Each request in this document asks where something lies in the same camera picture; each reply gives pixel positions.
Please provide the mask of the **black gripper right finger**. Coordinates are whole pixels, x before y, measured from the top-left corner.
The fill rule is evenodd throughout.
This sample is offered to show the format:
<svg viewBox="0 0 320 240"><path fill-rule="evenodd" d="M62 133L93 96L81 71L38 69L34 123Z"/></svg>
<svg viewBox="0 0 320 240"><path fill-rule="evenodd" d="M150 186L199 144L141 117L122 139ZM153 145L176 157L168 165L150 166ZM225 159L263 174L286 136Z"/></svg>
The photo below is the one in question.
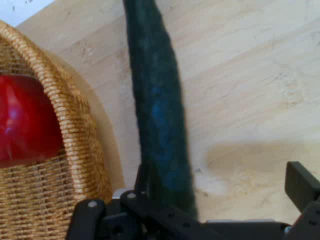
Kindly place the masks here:
<svg viewBox="0 0 320 240"><path fill-rule="evenodd" d="M286 240L320 238L320 181L300 162L289 161L285 172L285 193L300 216L285 235Z"/></svg>

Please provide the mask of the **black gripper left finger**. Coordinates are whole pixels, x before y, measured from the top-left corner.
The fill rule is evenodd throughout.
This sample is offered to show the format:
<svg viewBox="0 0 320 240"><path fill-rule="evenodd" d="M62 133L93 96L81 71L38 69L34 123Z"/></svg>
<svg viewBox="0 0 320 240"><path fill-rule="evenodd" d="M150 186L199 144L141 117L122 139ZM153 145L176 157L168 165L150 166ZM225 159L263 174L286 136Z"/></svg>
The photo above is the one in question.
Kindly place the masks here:
<svg viewBox="0 0 320 240"><path fill-rule="evenodd" d="M106 204L101 199L78 202L68 240L205 240L208 229L179 209L156 205L146 194L148 166L138 168L133 190Z"/></svg>

